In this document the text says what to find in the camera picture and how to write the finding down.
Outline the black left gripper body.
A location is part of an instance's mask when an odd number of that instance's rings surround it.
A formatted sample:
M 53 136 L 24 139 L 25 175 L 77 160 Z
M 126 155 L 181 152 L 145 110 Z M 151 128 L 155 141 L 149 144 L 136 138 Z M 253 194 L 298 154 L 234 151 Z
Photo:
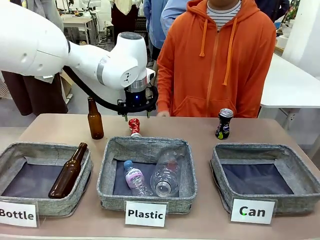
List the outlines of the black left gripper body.
M 118 115 L 128 115 L 128 113 L 139 113 L 143 111 L 155 111 L 157 103 L 157 88 L 147 86 L 146 89 L 139 92 L 130 92 L 129 88 L 124 89 L 125 101 L 117 100 L 118 107 L 124 107 L 124 110 L 117 112 Z

